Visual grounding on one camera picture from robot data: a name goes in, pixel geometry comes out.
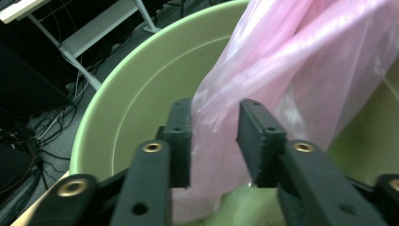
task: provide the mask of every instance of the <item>green bucket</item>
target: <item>green bucket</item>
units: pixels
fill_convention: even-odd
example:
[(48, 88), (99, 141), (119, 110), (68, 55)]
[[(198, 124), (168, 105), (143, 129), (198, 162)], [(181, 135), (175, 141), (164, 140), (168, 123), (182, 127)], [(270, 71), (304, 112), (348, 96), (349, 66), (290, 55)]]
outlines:
[[(102, 181), (128, 168), (138, 144), (165, 125), (172, 103), (194, 95), (246, 6), (247, 1), (232, 1), (197, 12), (127, 56), (88, 106), (70, 173)], [(399, 173), (398, 65), (328, 152), (345, 174), (369, 184), (381, 173)], [(189, 225), (284, 225), (278, 206), (275, 189), (243, 186), (223, 197), (217, 213)]]

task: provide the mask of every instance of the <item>cable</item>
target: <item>cable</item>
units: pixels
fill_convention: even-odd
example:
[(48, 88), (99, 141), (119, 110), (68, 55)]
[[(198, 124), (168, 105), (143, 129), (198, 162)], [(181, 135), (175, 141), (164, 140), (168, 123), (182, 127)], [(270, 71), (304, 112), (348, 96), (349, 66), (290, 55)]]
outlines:
[(60, 157), (60, 156), (57, 156), (57, 155), (55, 155), (55, 154), (53, 154), (53, 153), (49, 153), (49, 152), (47, 152), (47, 151), (44, 151), (44, 150), (42, 150), (42, 149), (39, 149), (39, 152), (40, 152), (40, 153), (47, 153), (48, 155), (50, 155), (50, 156), (52, 156), (52, 157), (54, 157), (54, 158), (61, 159), (61, 160), (71, 161), (70, 158), (67, 158), (67, 157)]
[(58, 173), (66, 173), (66, 172), (67, 172), (67, 171), (60, 171), (60, 170), (56, 169), (56, 168), (54, 167), (54, 165), (51, 164), (51, 163), (49, 163), (49, 162), (43, 161), (43, 163), (50, 165), (50, 167), (53, 168), (53, 170), (54, 170), (55, 172), (58, 172)]
[(50, 176), (49, 173), (45, 170), (44, 173), (46, 174), (47, 177), (50, 177), (56, 182), (56, 178), (54, 176)]

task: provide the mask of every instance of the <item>brass insert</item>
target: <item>brass insert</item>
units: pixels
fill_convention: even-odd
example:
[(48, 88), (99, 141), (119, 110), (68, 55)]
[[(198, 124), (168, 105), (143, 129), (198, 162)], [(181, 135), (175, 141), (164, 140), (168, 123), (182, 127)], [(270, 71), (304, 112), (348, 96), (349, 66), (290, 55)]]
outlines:
[(70, 197), (79, 195), (88, 188), (88, 182), (84, 179), (76, 179), (69, 181), (58, 189), (58, 196)]
[(390, 186), (399, 192), (399, 179), (390, 180)]
[(307, 143), (296, 143), (294, 144), (294, 148), (297, 149), (300, 152), (304, 152), (304, 153), (311, 153), (314, 151), (314, 148)]
[(149, 143), (143, 148), (143, 151), (147, 153), (156, 153), (161, 150), (162, 150), (162, 145), (160, 143)]

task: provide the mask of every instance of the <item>pink plastic bag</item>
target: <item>pink plastic bag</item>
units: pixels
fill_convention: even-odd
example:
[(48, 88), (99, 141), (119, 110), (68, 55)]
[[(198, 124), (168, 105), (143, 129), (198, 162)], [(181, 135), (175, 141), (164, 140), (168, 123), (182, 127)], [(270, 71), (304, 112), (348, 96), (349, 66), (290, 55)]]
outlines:
[(326, 150), (367, 102), (399, 49), (399, 3), (252, 0), (193, 100), (192, 187), (173, 192), (173, 219), (205, 218), (249, 182), (235, 142), (244, 98)]

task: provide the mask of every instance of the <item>screw hole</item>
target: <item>screw hole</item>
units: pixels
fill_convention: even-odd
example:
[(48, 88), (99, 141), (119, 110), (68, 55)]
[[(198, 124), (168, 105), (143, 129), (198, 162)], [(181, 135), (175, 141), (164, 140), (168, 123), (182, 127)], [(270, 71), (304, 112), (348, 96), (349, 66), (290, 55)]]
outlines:
[(143, 151), (147, 153), (155, 153), (162, 150), (162, 145), (160, 143), (150, 143), (144, 146)]
[(149, 211), (149, 208), (143, 202), (136, 203), (132, 208), (133, 214), (138, 215), (138, 216), (145, 215), (148, 211)]

